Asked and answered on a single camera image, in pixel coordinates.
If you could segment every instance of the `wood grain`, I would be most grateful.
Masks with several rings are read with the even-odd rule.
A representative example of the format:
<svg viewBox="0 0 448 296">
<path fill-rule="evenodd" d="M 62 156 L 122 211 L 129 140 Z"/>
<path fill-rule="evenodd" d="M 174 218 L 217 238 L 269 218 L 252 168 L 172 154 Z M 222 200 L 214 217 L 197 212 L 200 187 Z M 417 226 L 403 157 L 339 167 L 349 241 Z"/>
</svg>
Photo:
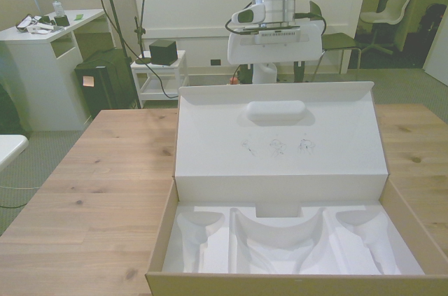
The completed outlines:
<svg viewBox="0 0 448 296">
<path fill-rule="evenodd" d="M 448 254 L 448 126 L 381 105 L 391 180 Z M 177 109 L 102 111 L 0 237 L 0 295 L 149 295 Z"/>
</svg>

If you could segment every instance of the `microphone stand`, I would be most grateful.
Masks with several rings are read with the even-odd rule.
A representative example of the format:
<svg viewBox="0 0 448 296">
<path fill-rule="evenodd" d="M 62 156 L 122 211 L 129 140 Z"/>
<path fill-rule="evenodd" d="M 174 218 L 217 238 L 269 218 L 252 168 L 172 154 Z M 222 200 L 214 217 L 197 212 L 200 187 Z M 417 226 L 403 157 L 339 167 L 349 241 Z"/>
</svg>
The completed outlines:
<svg viewBox="0 0 448 296">
<path fill-rule="evenodd" d="M 142 0 L 140 25 L 139 25 L 139 22 L 137 20 L 137 16 L 134 17 L 135 26 L 136 26 L 136 29 L 134 30 L 134 32 L 137 34 L 137 39 L 139 41 L 140 51 L 141 51 L 141 58 L 137 59 L 135 61 L 135 64 L 140 64 L 140 65 L 151 63 L 151 58 L 150 57 L 145 57 L 145 53 L 144 53 L 144 49 L 143 49 L 143 41 L 141 40 L 141 37 L 143 36 L 143 34 L 146 34 L 146 29 L 143 28 L 143 12 L 144 12 L 144 10 L 145 10 L 145 0 Z"/>
<path fill-rule="evenodd" d="M 127 51 L 126 51 L 126 47 L 125 47 L 125 40 L 123 38 L 123 33 L 121 32 L 120 23 L 118 22 L 118 16 L 117 16 L 117 12 L 116 12 L 116 9 L 115 9 L 115 5 L 113 4 L 113 0 L 109 0 L 109 3 L 111 4 L 112 14 L 113 14 L 113 18 L 115 20 L 115 25 L 117 27 L 118 37 L 120 37 L 121 47 L 122 47 L 122 50 L 123 50 L 123 54 L 125 55 L 127 72 L 129 74 L 130 80 L 134 80 L 134 76 L 132 75 L 132 70 L 131 70 L 132 59 L 131 59 L 131 57 L 129 57 L 127 55 Z M 137 94 L 136 86 L 134 86 L 132 88 L 132 93 L 133 93 L 134 98 L 136 100 L 137 108 L 140 109 L 141 106 L 140 106 L 139 95 Z"/>
</svg>

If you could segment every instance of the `open cardboard box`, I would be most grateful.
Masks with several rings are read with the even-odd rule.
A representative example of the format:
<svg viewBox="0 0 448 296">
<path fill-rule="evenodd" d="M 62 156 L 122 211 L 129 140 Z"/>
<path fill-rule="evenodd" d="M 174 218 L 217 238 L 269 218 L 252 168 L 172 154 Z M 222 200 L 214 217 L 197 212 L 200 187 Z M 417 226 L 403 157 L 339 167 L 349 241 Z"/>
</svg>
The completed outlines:
<svg viewBox="0 0 448 296">
<path fill-rule="evenodd" d="M 185 87 L 154 296 L 448 295 L 393 183 L 373 83 Z"/>
</svg>

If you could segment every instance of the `door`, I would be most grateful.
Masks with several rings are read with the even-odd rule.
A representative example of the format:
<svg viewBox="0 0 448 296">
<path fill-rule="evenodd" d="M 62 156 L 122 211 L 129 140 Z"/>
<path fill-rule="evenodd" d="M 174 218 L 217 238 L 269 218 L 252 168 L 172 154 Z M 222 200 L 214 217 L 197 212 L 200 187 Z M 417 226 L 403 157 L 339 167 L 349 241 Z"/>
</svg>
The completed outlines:
<svg viewBox="0 0 448 296">
<path fill-rule="evenodd" d="M 423 69 L 427 74 L 448 85 L 448 13 L 445 13 L 435 35 Z"/>
</svg>

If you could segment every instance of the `bottle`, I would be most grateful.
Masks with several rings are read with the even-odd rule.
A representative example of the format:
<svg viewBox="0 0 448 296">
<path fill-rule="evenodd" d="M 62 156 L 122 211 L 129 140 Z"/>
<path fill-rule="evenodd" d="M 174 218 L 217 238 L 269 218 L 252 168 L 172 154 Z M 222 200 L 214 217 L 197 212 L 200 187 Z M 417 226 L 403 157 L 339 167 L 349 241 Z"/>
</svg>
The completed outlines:
<svg viewBox="0 0 448 296">
<path fill-rule="evenodd" d="M 53 8 L 55 9 L 56 16 L 64 16 L 64 9 L 62 7 L 62 3 L 60 3 L 58 0 L 54 0 L 53 2 Z"/>
</svg>

